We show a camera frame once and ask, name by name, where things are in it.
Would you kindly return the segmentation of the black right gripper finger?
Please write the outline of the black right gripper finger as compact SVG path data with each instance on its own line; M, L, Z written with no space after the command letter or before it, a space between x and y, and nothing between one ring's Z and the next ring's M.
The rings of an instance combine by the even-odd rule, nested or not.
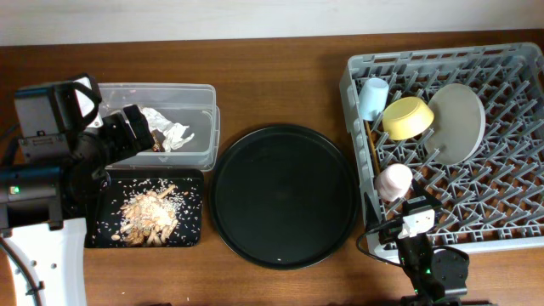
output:
M365 227L376 228L382 221L379 211L379 204L375 196L364 193L365 204Z
M411 181L411 187L416 195L416 197L425 197L430 198L432 195L428 193L415 179Z

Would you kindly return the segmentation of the pink cup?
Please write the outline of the pink cup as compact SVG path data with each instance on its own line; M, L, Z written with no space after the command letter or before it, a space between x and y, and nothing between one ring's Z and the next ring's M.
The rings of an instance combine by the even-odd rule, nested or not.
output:
M408 192L412 179L413 174L406 165L395 163L378 174L374 185L383 201L395 201Z

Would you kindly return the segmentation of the wooden chopstick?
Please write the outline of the wooden chopstick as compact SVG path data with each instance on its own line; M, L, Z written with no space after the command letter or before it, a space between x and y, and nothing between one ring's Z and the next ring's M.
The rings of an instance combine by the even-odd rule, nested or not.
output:
M378 176L381 173L381 170L380 170L380 166L379 166L379 160L377 158L376 147L375 147L375 145L373 143L373 140L372 140L371 129L370 129L369 122L364 121L364 124L365 124L365 131L366 131L367 137L369 139L368 141L369 141L370 152L371 152L371 157L372 157L372 162L373 162L373 169L374 169L375 175Z

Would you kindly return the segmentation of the white tissue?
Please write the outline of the white tissue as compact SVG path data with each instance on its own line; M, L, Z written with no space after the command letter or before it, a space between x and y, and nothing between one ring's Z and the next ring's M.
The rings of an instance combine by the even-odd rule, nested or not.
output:
M189 126L185 126L179 122L172 122L153 108L140 107L139 109L147 121L148 129L152 133L161 133L164 137L161 147L165 152L180 149L195 137L194 133L185 136Z

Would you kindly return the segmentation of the yellow bowl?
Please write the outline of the yellow bowl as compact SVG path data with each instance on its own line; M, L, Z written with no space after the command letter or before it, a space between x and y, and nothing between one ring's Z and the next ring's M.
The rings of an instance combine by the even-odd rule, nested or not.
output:
M434 113L418 97L398 99L383 112L382 127L392 140L405 140L424 132L434 121Z

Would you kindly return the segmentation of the grey plate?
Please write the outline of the grey plate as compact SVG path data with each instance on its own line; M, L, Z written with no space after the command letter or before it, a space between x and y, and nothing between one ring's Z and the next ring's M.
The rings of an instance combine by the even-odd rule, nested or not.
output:
M479 96L468 86L452 83L437 91L428 107L434 119L433 134L424 145L427 152L438 149L434 160L447 166L466 161L484 137L485 110Z

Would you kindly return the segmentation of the blue cup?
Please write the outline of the blue cup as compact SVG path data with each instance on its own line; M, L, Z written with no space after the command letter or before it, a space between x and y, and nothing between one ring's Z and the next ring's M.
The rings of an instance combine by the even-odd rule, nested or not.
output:
M384 110L388 98L389 85L381 78L365 81L359 93L359 113L365 121L375 121Z

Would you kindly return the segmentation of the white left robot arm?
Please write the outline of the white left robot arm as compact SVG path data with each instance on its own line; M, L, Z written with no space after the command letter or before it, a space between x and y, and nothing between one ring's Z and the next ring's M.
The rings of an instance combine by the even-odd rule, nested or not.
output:
M154 144L138 106L101 117L101 102L88 74L14 95L21 135L1 162L1 249L18 305L86 304L87 206L109 188L109 165Z

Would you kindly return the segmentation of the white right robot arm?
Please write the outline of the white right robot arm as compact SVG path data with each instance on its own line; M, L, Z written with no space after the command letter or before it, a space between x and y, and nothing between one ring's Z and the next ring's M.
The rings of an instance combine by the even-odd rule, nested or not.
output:
M372 228L367 227L365 233L357 238L356 246L366 256L392 265L392 261L364 250L360 243L368 235L373 234L377 234L385 241L394 241L399 257L396 265L408 276L415 293L413 296L402 297L399 304L431 305L435 301L431 289L433 247L427 233L435 226L436 210L441 206L441 202L416 180L411 181L411 188L415 196L403 202L402 213Z

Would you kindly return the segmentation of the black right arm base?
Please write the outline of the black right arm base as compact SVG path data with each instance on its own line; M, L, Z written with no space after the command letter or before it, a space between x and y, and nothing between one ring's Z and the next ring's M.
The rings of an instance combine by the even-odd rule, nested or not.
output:
M419 264L411 277L420 305L459 303L468 293L469 257L449 246L437 246Z

